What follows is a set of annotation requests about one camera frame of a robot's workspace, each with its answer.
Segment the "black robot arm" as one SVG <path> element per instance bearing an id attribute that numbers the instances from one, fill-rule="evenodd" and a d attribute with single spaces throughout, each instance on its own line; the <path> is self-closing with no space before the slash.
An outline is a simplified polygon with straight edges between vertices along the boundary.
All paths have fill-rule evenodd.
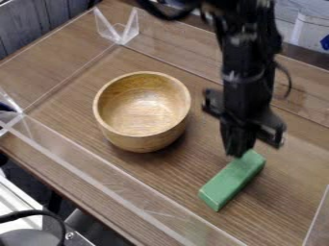
<path id="1" fill-rule="evenodd" d="M 274 0 L 172 0 L 178 10 L 163 12 L 150 0 L 136 0 L 148 14 L 179 21 L 192 12 L 214 27 L 222 52 L 223 89 L 204 90 L 203 111 L 219 120 L 224 152 L 240 157 L 257 140 L 274 148 L 283 142 L 286 124 L 273 113 L 275 61 L 282 38 L 275 23 Z"/>

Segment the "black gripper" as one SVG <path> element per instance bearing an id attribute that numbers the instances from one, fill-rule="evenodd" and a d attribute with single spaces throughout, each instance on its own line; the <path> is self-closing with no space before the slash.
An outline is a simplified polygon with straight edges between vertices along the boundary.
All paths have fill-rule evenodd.
<path id="1" fill-rule="evenodd" d="M 203 91 L 203 111 L 219 120 L 219 131 L 224 153 L 239 158 L 252 148 L 259 139 L 274 148 L 285 142 L 286 124 L 266 106 L 247 119 L 239 119 L 223 108 L 223 92 L 206 88 Z"/>

